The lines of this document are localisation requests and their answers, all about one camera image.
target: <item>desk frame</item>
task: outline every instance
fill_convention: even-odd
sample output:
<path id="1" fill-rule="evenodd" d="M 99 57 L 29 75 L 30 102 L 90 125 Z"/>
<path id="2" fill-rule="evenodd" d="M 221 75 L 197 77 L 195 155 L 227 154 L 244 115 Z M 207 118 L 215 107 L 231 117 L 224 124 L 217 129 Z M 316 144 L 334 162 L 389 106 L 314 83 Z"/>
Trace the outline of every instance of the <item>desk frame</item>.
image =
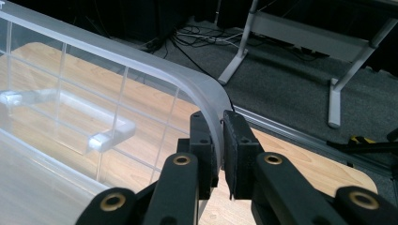
<path id="1" fill-rule="evenodd" d="M 339 128 L 341 125 L 342 89 L 354 77 L 363 63 L 372 55 L 398 21 L 396 19 L 388 19 L 374 38 L 367 41 L 256 11 L 257 3 L 258 0 L 253 0 L 237 55 L 220 76 L 219 83 L 226 85 L 246 57 L 248 53 L 246 44 L 251 32 L 352 62 L 350 69 L 340 80 L 331 79 L 330 81 L 328 124 L 331 128 Z"/>

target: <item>desk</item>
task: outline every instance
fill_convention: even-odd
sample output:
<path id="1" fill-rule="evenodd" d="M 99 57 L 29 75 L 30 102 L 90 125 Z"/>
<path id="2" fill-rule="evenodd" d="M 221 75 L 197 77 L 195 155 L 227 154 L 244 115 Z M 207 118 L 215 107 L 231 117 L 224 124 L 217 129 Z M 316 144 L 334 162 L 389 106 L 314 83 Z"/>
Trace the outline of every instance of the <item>desk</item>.
<path id="1" fill-rule="evenodd" d="M 372 6 L 375 9 L 385 10 L 389 13 L 398 11 L 398 3 L 392 1 L 345 1 L 359 6 Z M 363 63 L 371 56 L 383 38 L 397 24 L 396 19 L 389 19 L 379 32 L 370 41 L 355 37 L 348 37 L 319 29 L 300 22 L 289 21 L 257 11 L 258 0 L 253 0 L 252 6 L 243 31 L 237 55 L 224 70 L 219 78 L 219 83 L 225 85 L 235 73 L 245 58 L 248 50 L 246 43 L 249 34 L 255 32 L 270 38 L 276 38 L 300 47 L 308 48 L 320 53 L 328 54 L 348 62 L 352 62 L 350 69 L 341 79 L 331 79 L 329 90 L 329 121 L 331 128 L 341 125 L 341 91 L 351 78 L 357 73 Z"/>
<path id="2" fill-rule="evenodd" d="M 44 87 L 49 88 L 52 85 L 57 86 L 57 81 L 54 81 L 53 76 L 45 71 L 28 66 L 25 61 L 31 64 L 42 64 L 44 62 L 46 68 L 52 68 L 52 61 L 60 55 L 60 51 L 42 43 L 29 43 L 15 50 L 10 59 L 10 74 L 14 91 L 38 90 Z M 0 56 L 0 83 L 7 81 L 8 72 L 3 69 L 6 68 L 7 63 L 7 57 L 5 55 Z M 70 54 L 66 56 L 63 76 L 64 79 L 68 78 L 79 83 L 79 85 L 88 85 L 90 89 L 109 93 L 109 95 L 118 92 L 122 80 L 122 76 L 119 74 L 85 62 Z M 164 107 L 167 108 L 169 105 L 167 102 L 174 99 L 173 95 L 162 92 L 153 86 L 132 79 L 127 79 L 125 82 L 128 87 L 125 88 L 127 93 L 124 95 L 127 102 L 133 102 L 134 107 L 141 110 L 149 109 L 154 116 L 162 117 Z M 113 104 L 109 101 L 101 100 L 99 97 L 83 91 L 78 85 L 66 82 L 62 83 L 61 86 L 68 88 L 69 92 L 78 95 L 80 98 L 90 99 L 102 108 L 113 107 Z M 46 107 L 49 106 L 42 105 L 41 109 L 45 111 Z M 161 124 L 154 123 L 152 120 L 129 110 L 125 110 L 122 114 L 137 125 L 136 133 L 132 138 L 105 153 L 85 152 L 84 149 L 76 150 L 75 147 L 85 146 L 84 143 L 68 145 L 67 141 L 84 142 L 85 139 L 73 139 L 73 136 L 70 136 L 68 132 L 47 132 L 47 130 L 53 128 L 51 122 L 43 118 L 42 114 L 33 113 L 34 111 L 29 109 L 29 106 L 13 109 L 11 132 L 43 153 L 107 186 L 120 186 L 139 191 L 157 179 L 162 163 L 167 156 L 175 152 L 177 139 L 189 137 L 184 130 L 188 130 L 187 125 L 190 115 L 196 111 L 198 111 L 198 108 L 188 101 L 180 98 L 176 100 L 172 121 L 175 121 L 175 127 L 179 129 L 167 132 L 163 136 L 164 142 L 161 150 L 156 141 L 162 133 L 162 130 L 160 130 Z M 77 115 L 71 113 L 76 112 L 65 111 L 61 112 L 60 115 L 65 115 L 66 121 L 76 123 L 74 120 Z M 82 128 L 107 128 L 93 117 L 87 119 L 88 121 L 78 121 Z M 351 185 L 376 192 L 375 183 L 363 172 L 321 157 L 259 130 L 253 129 L 253 132 L 266 151 L 277 152 L 288 157 L 315 188 L 330 196 L 334 195 L 337 188 Z M 221 172 L 219 187 L 214 189 L 201 217 L 200 224 L 252 223 L 250 202 L 229 201 L 229 189 Z"/>

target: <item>light wood surface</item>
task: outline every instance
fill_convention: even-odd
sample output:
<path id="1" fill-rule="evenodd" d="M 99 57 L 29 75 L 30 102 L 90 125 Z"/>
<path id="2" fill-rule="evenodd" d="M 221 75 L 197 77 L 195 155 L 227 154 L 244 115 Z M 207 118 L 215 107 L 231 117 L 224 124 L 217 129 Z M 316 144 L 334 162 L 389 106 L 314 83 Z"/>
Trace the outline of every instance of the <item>light wood surface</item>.
<path id="1" fill-rule="evenodd" d="M 8 83 L 8 72 L 4 69 L 8 60 L 1 56 L 1 88 L 7 89 L 10 86 L 14 91 L 27 91 L 61 87 L 80 98 L 95 102 L 107 111 L 118 111 L 136 124 L 137 130 L 132 138 L 119 144 L 116 150 L 100 154 L 85 151 L 85 135 L 60 126 L 41 112 L 56 115 L 87 132 L 112 127 L 96 121 L 95 116 L 87 117 L 69 108 L 67 104 L 57 105 L 56 102 L 35 106 L 41 112 L 27 106 L 13 109 L 11 131 L 15 136 L 104 184 L 139 191 L 159 177 L 159 169 L 164 160 L 176 151 L 178 138 L 189 138 L 190 115 L 199 109 L 187 101 L 174 98 L 174 94 L 127 79 L 119 101 L 123 77 L 112 71 L 67 54 L 62 73 L 64 80 L 60 80 L 56 75 L 59 72 L 60 51 L 41 43 L 30 43 L 15 50 L 13 55 L 37 67 L 47 68 L 55 76 L 11 59 L 11 83 Z M 146 115 L 158 118 L 159 121 Z M 363 172 L 256 129 L 253 132 L 265 151 L 280 153 L 289 158 L 315 188 L 330 196 L 334 196 L 337 188 L 352 185 L 376 192 L 375 183 Z M 214 189 L 200 224 L 253 223 L 249 201 L 229 201 L 229 190 L 221 172 L 219 187 Z"/>

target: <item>clear storage box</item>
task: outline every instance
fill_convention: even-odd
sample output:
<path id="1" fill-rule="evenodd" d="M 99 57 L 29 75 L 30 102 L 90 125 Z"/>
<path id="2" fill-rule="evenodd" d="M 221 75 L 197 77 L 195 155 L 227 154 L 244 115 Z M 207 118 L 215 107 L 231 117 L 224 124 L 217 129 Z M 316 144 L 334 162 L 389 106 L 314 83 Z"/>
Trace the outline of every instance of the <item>clear storage box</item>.
<path id="1" fill-rule="evenodd" d="M 228 96 L 212 78 L 29 9 L 0 9 L 0 218 L 72 224 L 108 187 L 156 181 L 190 116 L 220 166 Z"/>

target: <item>plastic bin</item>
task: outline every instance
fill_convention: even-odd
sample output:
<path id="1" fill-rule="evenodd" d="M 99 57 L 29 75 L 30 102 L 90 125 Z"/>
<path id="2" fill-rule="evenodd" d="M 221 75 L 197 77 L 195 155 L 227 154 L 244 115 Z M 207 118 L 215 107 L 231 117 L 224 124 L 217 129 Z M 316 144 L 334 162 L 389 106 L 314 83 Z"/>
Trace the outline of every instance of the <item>plastic bin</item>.
<path id="1" fill-rule="evenodd" d="M 197 111 L 220 167 L 220 121 L 230 107 L 202 73 L 5 2 L 0 219 L 70 224 L 107 187 L 138 192 L 189 138 Z"/>

